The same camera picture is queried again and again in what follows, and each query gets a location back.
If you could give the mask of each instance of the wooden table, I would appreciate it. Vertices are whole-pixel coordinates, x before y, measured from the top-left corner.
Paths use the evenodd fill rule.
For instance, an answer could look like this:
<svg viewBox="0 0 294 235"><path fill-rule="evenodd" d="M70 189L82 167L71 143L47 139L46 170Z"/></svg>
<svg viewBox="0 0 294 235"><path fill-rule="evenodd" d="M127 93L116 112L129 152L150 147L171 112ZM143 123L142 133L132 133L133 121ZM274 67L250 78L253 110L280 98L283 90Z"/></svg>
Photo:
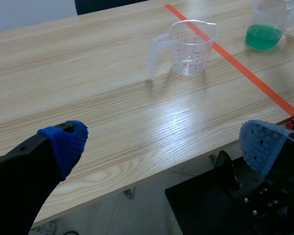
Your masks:
<svg viewBox="0 0 294 235"><path fill-rule="evenodd" d="M147 80L151 39L178 21L165 3L218 23L217 42L294 106L294 32L278 49L248 49L250 1L150 0L0 33L0 155L66 120L90 132L34 226L222 149L249 119L288 118L215 51L193 78L173 73L164 52Z"/></svg>

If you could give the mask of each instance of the floor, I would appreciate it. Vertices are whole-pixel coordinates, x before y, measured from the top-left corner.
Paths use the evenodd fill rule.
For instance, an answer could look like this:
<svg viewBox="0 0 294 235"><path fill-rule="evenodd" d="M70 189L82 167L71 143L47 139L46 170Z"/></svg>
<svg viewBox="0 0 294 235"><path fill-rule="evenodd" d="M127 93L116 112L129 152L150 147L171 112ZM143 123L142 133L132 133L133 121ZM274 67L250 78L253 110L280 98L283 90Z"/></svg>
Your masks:
<svg viewBox="0 0 294 235"><path fill-rule="evenodd" d="M238 145L225 151L236 159L241 156ZM65 215L55 221L55 235L74 230L80 235L182 235L166 200L166 188L200 175L213 167L203 157L175 171L135 187L134 199L124 193Z"/></svg>

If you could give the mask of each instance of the plastic measuring cup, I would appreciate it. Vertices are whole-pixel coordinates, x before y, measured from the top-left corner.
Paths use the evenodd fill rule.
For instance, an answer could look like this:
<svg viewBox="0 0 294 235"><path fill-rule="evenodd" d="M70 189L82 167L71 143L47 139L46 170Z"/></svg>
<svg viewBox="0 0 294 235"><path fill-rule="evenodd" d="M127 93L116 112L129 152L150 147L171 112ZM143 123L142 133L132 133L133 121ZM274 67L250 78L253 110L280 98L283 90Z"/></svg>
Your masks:
<svg viewBox="0 0 294 235"><path fill-rule="evenodd" d="M286 30L293 29L294 0L255 0L246 42L253 48L270 49Z"/></svg>
<svg viewBox="0 0 294 235"><path fill-rule="evenodd" d="M192 23L209 37L204 41L188 25ZM154 38L150 44L148 76L155 71L158 53L164 47L171 52L172 69L182 76L195 76L204 71L209 53L218 34L215 23L186 20L174 23L168 33Z"/></svg>

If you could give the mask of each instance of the orange tape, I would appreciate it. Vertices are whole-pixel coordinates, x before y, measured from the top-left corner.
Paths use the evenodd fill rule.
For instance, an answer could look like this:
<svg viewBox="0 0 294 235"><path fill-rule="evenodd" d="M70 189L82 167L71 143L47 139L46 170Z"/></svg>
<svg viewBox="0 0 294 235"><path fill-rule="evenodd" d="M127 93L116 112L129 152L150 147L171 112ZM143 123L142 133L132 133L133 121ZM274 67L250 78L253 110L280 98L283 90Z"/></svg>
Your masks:
<svg viewBox="0 0 294 235"><path fill-rule="evenodd" d="M180 20L185 21L187 18L183 16L178 10L176 10L172 5L166 4L173 14L175 14ZM196 27L192 22L186 23L198 36L200 36L204 41L209 41L209 37L204 34L199 28ZM240 71L245 77L247 77L252 83L254 83L260 90L262 90L267 96L269 96L277 105L279 105L285 112L290 116L294 116L294 107L285 101L281 96L279 96L274 90L272 90L266 83L260 80L256 75L254 75L249 69L242 65L237 59L235 59L230 53L223 49L219 44L214 43L212 46L220 55L222 55L228 62L230 62L238 71Z"/></svg>

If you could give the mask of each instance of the green liquid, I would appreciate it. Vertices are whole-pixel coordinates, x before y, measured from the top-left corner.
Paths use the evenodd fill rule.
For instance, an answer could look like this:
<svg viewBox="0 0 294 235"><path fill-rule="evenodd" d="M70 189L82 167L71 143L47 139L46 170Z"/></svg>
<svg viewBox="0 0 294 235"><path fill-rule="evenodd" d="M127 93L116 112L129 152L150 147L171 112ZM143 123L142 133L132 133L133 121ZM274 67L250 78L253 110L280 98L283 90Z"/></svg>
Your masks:
<svg viewBox="0 0 294 235"><path fill-rule="evenodd" d="M278 28L265 24L254 24L247 30L246 42L253 48L270 49L278 43L281 37L282 31Z"/></svg>

